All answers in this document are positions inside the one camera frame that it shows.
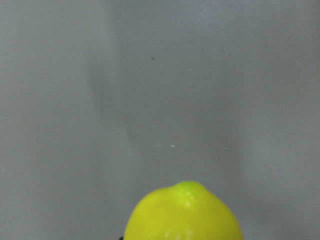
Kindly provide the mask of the yellow lemon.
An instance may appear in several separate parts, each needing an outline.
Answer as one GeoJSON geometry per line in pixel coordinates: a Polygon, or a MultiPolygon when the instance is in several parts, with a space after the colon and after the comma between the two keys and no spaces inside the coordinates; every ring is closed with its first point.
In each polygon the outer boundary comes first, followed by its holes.
{"type": "Polygon", "coordinates": [[[125,240],[242,240],[240,225],[217,196],[196,181],[148,193],[126,225],[125,240]]]}

